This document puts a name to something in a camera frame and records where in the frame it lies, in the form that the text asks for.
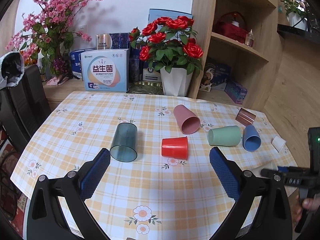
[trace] white wall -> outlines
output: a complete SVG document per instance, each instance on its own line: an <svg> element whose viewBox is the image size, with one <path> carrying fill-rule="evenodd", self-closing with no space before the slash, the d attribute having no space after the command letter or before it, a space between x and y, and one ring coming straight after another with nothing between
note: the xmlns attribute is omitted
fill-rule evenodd
<svg viewBox="0 0 320 240"><path fill-rule="evenodd" d="M191 13L192 0L103 0L90 1L75 17L74 25L87 25L87 33L92 36L88 43L77 37L71 48L95 47L95 35L103 33L130 32L137 27L143 29L148 23L150 8L168 9ZM40 6L32 0L20 0L15 32L23 28L21 15L39 13Z"/></svg>

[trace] green cup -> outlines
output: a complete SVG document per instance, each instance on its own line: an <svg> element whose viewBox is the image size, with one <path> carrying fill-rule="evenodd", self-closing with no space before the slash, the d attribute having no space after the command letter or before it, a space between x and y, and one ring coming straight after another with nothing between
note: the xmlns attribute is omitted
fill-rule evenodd
<svg viewBox="0 0 320 240"><path fill-rule="evenodd" d="M241 131L236 125L211 129L208 132L208 142L216 146L236 146L241 141Z"/></svg>

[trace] tablecloth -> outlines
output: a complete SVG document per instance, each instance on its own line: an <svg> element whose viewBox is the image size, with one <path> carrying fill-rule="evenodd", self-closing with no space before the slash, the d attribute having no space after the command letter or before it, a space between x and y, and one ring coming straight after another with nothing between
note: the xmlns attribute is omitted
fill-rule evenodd
<svg viewBox="0 0 320 240"><path fill-rule="evenodd" d="M183 104L201 119L200 129L188 135L187 160L161 156L162 138L183 137L173 115ZM49 179L77 171L101 148L110 148L116 127L130 122L138 127L138 158L132 163L111 159L93 197L85 201L94 218L112 240L127 237L146 240L208 240L232 208L209 163L207 132L235 120L239 107L190 98L118 93L73 92L51 113L24 150L11 180L31 198L37 178ZM255 152L219 147L241 169L274 161L296 166L287 147L271 145L278 135L265 114L252 111L262 140ZM69 225L77 226L62 199ZM255 201L245 225L252 222Z"/></svg>

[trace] basket handle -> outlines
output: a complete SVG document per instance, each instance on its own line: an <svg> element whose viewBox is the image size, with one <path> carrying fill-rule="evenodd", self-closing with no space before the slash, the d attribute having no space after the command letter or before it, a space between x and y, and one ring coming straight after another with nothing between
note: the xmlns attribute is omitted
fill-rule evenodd
<svg viewBox="0 0 320 240"><path fill-rule="evenodd" d="M243 22L244 22L245 30L248 31L247 21L245 20L245 18L243 17L243 15L242 15L241 13L239 13L239 12L229 12L229 13L226 13L226 14L222 15L222 16L219 18L219 20L217 21L217 24L218 24L218 22L220 22L225 16L230 15L230 14L231 14L231 15L233 15L233 14L239 15L239 16L242 18Z"/></svg>

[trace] red cup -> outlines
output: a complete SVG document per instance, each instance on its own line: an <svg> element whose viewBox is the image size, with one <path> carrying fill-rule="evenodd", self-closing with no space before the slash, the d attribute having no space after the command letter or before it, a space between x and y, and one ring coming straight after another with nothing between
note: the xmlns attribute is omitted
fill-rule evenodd
<svg viewBox="0 0 320 240"><path fill-rule="evenodd" d="M188 137L162 139L161 155L186 160L188 158Z"/></svg>
<svg viewBox="0 0 320 240"><path fill-rule="evenodd" d="M174 108L173 114L177 120L180 130L184 134L195 133L200 128L200 119L184 105Z"/></svg>

